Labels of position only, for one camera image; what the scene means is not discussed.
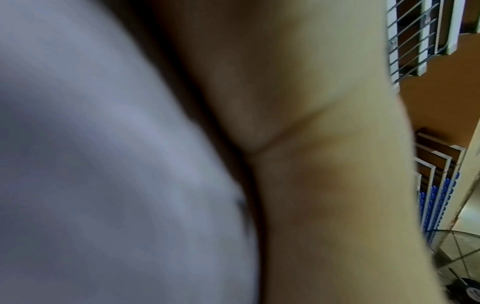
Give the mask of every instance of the skin fold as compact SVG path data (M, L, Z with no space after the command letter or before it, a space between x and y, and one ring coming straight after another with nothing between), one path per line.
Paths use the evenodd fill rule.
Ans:
M414 198L381 0L150 0L243 151L266 303L442 303Z

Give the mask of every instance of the fan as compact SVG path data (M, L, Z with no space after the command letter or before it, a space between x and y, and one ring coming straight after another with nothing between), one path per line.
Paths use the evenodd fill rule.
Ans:
M480 303L480 236L452 230L432 230L443 240L432 248L433 261L448 299L458 304Z

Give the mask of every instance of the blurry white cloth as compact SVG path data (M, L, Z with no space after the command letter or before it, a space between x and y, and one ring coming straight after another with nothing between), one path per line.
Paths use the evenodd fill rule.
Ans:
M108 12L0 1L1 303L255 303L244 204Z

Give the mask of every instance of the human skin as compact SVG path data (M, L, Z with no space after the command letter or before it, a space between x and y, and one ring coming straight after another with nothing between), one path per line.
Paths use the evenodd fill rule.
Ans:
M266 303L441 303L381 0L151 0L266 221Z

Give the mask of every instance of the person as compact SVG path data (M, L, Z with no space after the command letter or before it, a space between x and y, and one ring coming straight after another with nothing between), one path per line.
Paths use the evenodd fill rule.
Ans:
M148 5L251 170L264 265L242 188L115 17L3 0L2 302L444 301L384 1Z

